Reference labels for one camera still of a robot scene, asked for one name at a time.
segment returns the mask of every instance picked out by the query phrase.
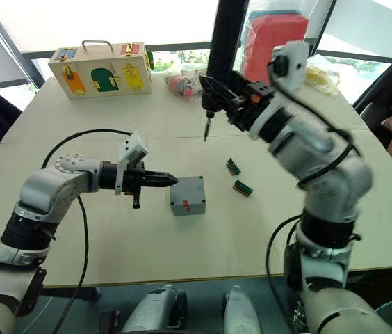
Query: red object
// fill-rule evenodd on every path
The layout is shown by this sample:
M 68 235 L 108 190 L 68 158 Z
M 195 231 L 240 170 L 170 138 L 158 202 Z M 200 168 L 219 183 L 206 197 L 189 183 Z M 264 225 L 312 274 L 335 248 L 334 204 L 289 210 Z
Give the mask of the red object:
M 126 54 L 126 49 L 128 48 L 128 44 L 123 44 L 122 49 L 120 50 L 121 55 Z M 133 44 L 133 47 L 131 48 L 131 54 L 138 54 L 139 53 L 139 44 Z
M 183 200 L 182 205 L 187 209 L 187 211 L 191 211 L 190 203 L 188 202 L 188 200 Z
M 303 40 L 309 20 L 301 15 L 265 15 L 253 20 L 244 51 L 243 74 L 247 80 L 270 83 L 267 65 L 272 50 L 289 40 Z

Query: gray plastic box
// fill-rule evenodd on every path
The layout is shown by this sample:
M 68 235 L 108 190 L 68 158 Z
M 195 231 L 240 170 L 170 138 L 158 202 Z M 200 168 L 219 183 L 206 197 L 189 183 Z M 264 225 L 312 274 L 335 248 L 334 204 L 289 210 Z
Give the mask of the gray plastic box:
M 205 214 L 205 189 L 202 176 L 178 177 L 170 187 L 170 206 L 175 216 Z

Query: table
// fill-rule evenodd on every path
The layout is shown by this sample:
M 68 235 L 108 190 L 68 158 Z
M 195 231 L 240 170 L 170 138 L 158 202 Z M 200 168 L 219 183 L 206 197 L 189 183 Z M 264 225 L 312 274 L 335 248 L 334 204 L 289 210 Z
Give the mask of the table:
M 276 226 L 302 210 L 303 193 L 295 178 L 268 153 L 219 113 L 203 142 L 205 117 L 199 102 L 168 92 L 161 75 L 153 76 L 151 95 L 68 100 L 50 78 L 0 144 L 0 235 L 24 180 L 46 153 L 66 136 L 108 127 L 139 131 L 150 154 L 146 169 L 177 177 L 203 175 L 206 214 L 173 217 L 169 189 L 143 189 L 141 209 L 129 196 L 112 191 L 85 194 L 90 231 L 86 285 L 193 280 L 264 274 L 266 244 Z M 339 95 L 327 97 L 304 87 L 300 96 L 342 128 L 351 129 L 357 146 L 373 167 L 374 186 L 361 201 L 351 269 L 392 267 L 392 159 L 352 107 Z M 58 151 L 115 161 L 125 137 L 91 134 Z M 240 179 L 254 189 L 249 198 L 231 189 L 235 178 L 225 167 L 232 157 Z M 272 272 L 283 271 L 283 231 L 272 249 Z M 83 224 L 74 203 L 57 231 L 43 267 L 44 283 L 75 285 L 83 264 Z

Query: black cable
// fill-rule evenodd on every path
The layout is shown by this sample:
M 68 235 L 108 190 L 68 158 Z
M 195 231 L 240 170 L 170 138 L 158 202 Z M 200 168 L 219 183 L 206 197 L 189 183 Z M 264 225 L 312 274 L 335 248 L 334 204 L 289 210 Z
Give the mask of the black cable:
M 54 146 L 51 151 L 49 151 L 48 155 L 46 156 L 46 158 L 44 158 L 43 164 L 42 164 L 42 168 L 44 169 L 46 168 L 49 159 L 52 157 L 52 155 L 65 143 L 67 143 L 68 141 L 71 141 L 72 139 L 75 139 L 77 137 L 80 137 L 84 134 L 92 134 L 95 132 L 112 132 L 115 134 L 126 134 L 127 136 L 132 135 L 131 132 L 126 132 L 126 131 L 121 131 L 121 130 L 114 130 L 114 129 L 92 129 L 92 130 L 86 130 L 86 131 L 82 131 L 82 132 L 77 132 L 76 134 L 73 134 L 65 139 L 63 139 L 61 142 L 59 142 L 56 146 Z M 80 196 L 77 196 L 77 200 L 79 202 L 80 205 L 80 209 L 82 211 L 82 216 L 83 216 L 83 230 L 85 232 L 85 259 L 83 261 L 83 269 L 82 269 L 82 274 L 79 280 L 79 283 L 76 286 L 76 289 L 74 290 L 74 292 L 72 293 L 71 299 L 68 302 L 68 304 L 66 305 L 65 309 L 63 310 L 63 313 L 60 317 L 60 319 L 58 320 L 56 327 L 54 328 L 54 330 L 52 331 L 53 334 L 56 334 L 58 332 L 58 330 L 60 329 L 60 327 L 62 326 L 64 320 L 66 319 L 66 316 L 68 314 L 68 312 L 70 311 L 70 308 L 77 296 L 77 294 L 79 293 L 80 288 L 82 287 L 83 284 L 83 280 L 85 279 L 85 275 L 86 275 L 86 269 L 88 268 L 88 255 L 89 255 L 89 251 L 90 251 L 90 242 L 89 242 L 89 236 L 88 236 L 88 218 L 86 216 L 86 210 L 85 210 L 85 205 L 83 205 L 82 199 Z
M 279 231 L 280 231 L 284 226 L 286 226 L 287 224 L 289 224 L 290 222 L 295 221 L 295 220 L 300 219 L 300 218 L 301 218 L 301 215 L 298 214 L 297 216 L 294 216 L 294 217 L 292 217 L 292 218 L 289 218 L 289 219 L 287 219 L 286 221 L 284 221 L 284 222 L 282 222 L 281 224 L 279 224 L 278 227 L 275 228 L 275 231 L 273 231 L 272 236 L 270 237 L 270 240 L 268 241 L 268 245 L 267 245 L 267 249 L 266 249 L 266 275 L 267 275 L 267 279 L 268 279 L 268 284 L 269 284 L 269 286 L 270 286 L 270 289 L 271 289 L 272 292 L 273 292 L 273 295 L 275 296 L 275 299 L 276 299 L 276 301 L 277 301 L 278 308 L 279 308 L 280 312 L 281 312 L 283 315 L 286 314 L 286 311 L 285 311 L 285 309 L 284 309 L 283 303 L 281 302 L 281 299 L 280 299 L 279 296 L 278 296 L 278 293 L 277 293 L 277 290 L 276 290 L 276 288 L 275 288 L 275 285 L 273 284 L 272 277 L 270 276 L 270 263 L 269 263 L 269 262 L 270 262 L 270 250 L 271 250 L 271 248 L 272 248 L 273 241 L 275 240 L 275 238 L 276 238 L 277 234 L 279 233 Z M 291 323 L 290 321 L 288 321 L 287 324 L 288 324 L 290 330 L 292 331 L 292 333 L 294 333 L 294 332 L 295 332 L 295 329 L 293 328 L 292 323 Z
M 295 233 L 296 226 L 298 225 L 299 222 L 300 222 L 300 221 L 297 221 L 297 222 L 292 226 L 291 230 L 288 232 L 287 240 L 286 240 L 286 246 L 288 246 L 288 245 L 290 244 L 291 239 L 292 239 L 292 235 L 293 235 L 293 233 Z
M 336 132 L 341 138 L 343 138 L 348 144 L 346 145 L 346 148 L 344 151 L 335 159 L 333 162 L 325 166 L 324 168 L 320 169 L 318 172 L 313 173 L 312 175 L 309 175 L 308 177 L 305 177 L 304 179 L 300 180 L 298 182 L 298 187 L 303 189 L 303 187 L 308 184 L 309 182 L 312 182 L 314 179 L 319 178 L 320 176 L 323 176 L 324 174 L 328 173 L 335 167 L 337 167 L 349 154 L 351 150 L 354 150 L 359 156 L 361 156 L 361 153 L 358 151 L 358 149 L 354 146 L 353 142 L 353 137 L 350 134 L 350 132 L 347 132 L 342 129 L 337 129 L 335 126 L 333 126 L 332 123 L 330 123 L 323 115 L 321 115 L 318 111 L 316 111 L 314 108 L 309 106 L 308 104 L 304 103 L 303 101 L 299 100 L 296 98 L 294 95 L 292 95 L 290 92 L 288 92 L 279 82 L 277 77 L 275 76 L 275 73 L 273 72 L 273 65 L 270 64 L 269 66 L 269 76 L 270 80 L 272 81 L 273 86 L 276 88 L 277 91 L 279 91 L 282 95 L 284 95 L 286 98 L 288 98 L 290 101 L 298 104 L 302 108 L 306 109 L 307 111 L 311 112 L 314 114 L 318 119 L 320 119 L 323 123 L 326 124 L 327 126 L 327 131 L 329 132 Z
M 62 326 L 68 312 L 70 311 L 70 308 L 71 308 L 74 300 L 76 299 L 76 296 L 79 293 L 80 288 L 82 287 L 83 280 L 85 279 L 85 275 L 86 275 L 86 269 L 88 268 L 88 254 L 90 252 L 90 242 L 89 242 L 89 237 L 88 237 L 88 219 L 86 218 L 85 206 L 83 205 L 83 202 L 82 202 L 80 195 L 77 196 L 77 200 L 80 204 L 80 208 L 82 210 L 82 215 L 83 215 L 83 230 L 85 231 L 85 260 L 83 261 L 83 270 L 82 270 L 82 275 L 80 276 L 79 283 L 77 284 L 77 287 L 74 290 L 70 301 L 68 302 L 65 309 L 63 310 L 62 316 L 58 320 L 56 327 L 52 331 L 53 334 L 56 334 L 58 332 L 58 330 Z
M 77 137 L 80 137 L 84 134 L 93 134 L 95 132 L 113 132 L 115 134 L 126 134 L 127 136 L 132 135 L 131 132 L 126 132 L 126 131 L 120 131 L 120 130 L 114 130 L 114 129 L 93 129 L 93 130 L 86 130 L 82 132 L 77 132 L 76 134 L 73 134 L 65 139 L 63 139 L 60 143 L 58 143 L 56 146 L 52 148 L 52 150 L 48 153 L 46 158 L 44 158 L 43 164 L 42 164 L 42 169 L 46 168 L 50 158 L 54 154 L 55 151 L 57 151 L 63 144 L 67 143 L 68 141 L 71 141 L 72 139 L 75 139 Z

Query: wooden toy box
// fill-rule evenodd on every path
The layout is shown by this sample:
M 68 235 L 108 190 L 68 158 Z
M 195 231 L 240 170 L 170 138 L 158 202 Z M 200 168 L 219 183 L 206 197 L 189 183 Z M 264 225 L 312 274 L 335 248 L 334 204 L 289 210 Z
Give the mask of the wooden toy box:
M 70 99 L 152 92 L 144 43 L 84 40 L 81 47 L 57 49 L 48 65 Z

